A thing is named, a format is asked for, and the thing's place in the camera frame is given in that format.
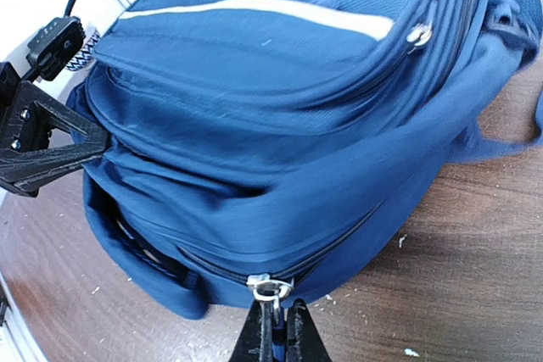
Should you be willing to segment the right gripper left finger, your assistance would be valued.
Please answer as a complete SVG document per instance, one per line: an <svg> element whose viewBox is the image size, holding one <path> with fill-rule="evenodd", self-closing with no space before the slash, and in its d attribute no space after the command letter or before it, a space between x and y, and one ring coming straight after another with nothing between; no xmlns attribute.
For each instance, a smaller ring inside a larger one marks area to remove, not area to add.
<svg viewBox="0 0 543 362"><path fill-rule="evenodd" d="M272 362L272 304L254 301L229 362Z"/></svg>

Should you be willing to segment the front aluminium rail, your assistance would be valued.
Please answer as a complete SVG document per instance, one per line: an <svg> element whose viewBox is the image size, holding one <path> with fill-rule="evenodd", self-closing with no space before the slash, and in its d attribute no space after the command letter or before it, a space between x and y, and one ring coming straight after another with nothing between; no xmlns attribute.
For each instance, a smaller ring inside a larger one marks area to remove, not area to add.
<svg viewBox="0 0 543 362"><path fill-rule="evenodd" d="M1 276L1 362L48 362Z"/></svg>

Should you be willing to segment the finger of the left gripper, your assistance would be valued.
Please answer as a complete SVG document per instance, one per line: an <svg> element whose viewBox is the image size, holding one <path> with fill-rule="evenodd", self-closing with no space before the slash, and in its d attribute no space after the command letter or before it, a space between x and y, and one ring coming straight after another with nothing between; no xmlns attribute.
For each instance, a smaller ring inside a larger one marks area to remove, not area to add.
<svg viewBox="0 0 543 362"><path fill-rule="evenodd" d="M39 189L102 156L109 134L29 81L1 86L1 188Z"/></svg>

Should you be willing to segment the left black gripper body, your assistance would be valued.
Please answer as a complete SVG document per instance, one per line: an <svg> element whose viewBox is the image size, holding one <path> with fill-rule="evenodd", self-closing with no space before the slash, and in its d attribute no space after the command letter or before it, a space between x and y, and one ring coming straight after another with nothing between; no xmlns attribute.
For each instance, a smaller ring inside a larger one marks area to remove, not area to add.
<svg viewBox="0 0 543 362"><path fill-rule="evenodd" d="M16 152L47 149L51 136L48 113L36 94L20 88L21 79L10 62L1 63L1 148Z"/></svg>

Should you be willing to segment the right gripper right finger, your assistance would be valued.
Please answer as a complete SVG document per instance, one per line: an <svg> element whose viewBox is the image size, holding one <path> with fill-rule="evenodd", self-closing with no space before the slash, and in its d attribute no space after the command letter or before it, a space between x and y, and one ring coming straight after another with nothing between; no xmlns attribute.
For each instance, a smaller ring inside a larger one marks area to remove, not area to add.
<svg viewBox="0 0 543 362"><path fill-rule="evenodd" d="M286 361L332 361L311 317L309 307L300 298L288 309Z"/></svg>

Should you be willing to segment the navy blue backpack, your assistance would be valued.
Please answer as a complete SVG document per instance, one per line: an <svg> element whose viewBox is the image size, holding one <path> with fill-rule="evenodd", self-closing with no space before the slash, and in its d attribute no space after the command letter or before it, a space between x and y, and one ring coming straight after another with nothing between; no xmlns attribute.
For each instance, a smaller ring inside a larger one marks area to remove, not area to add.
<svg viewBox="0 0 543 362"><path fill-rule="evenodd" d="M137 0L66 101L109 134L88 223L181 317L314 301L443 165L525 149L478 118L541 38L541 0Z"/></svg>

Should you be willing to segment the white patterned bowl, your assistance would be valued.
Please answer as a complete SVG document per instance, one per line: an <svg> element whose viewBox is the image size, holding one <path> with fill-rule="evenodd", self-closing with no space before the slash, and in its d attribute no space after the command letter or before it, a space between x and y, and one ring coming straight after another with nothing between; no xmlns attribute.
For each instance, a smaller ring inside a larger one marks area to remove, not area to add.
<svg viewBox="0 0 543 362"><path fill-rule="evenodd" d="M92 51L98 44L101 36L98 29L91 24L86 27L85 35L81 49L64 67L66 70L71 72L84 70L93 62Z"/></svg>

